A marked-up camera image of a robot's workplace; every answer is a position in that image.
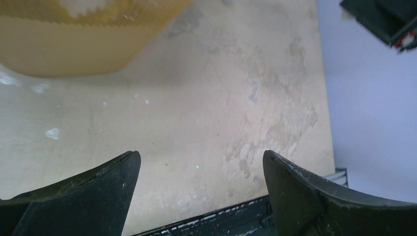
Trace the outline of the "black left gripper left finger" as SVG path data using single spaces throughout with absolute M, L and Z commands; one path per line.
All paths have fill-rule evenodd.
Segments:
M 128 151 L 104 164 L 0 203 L 3 236 L 119 236 L 141 157 Z

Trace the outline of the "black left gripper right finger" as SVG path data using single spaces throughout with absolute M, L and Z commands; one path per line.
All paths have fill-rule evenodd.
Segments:
M 263 155 L 281 236 L 414 236 L 415 203 L 365 194 L 312 173 L 272 150 Z

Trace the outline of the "yellow plastic bin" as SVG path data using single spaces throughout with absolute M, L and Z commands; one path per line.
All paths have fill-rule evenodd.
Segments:
M 0 62 L 33 77 L 77 77 L 127 66 L 187 0 L 3 0 Z

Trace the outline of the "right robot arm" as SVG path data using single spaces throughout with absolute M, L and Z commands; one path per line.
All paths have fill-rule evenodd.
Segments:
M 399 53 L 417 48 L 415 0 L 342 0 L 340 7 Z

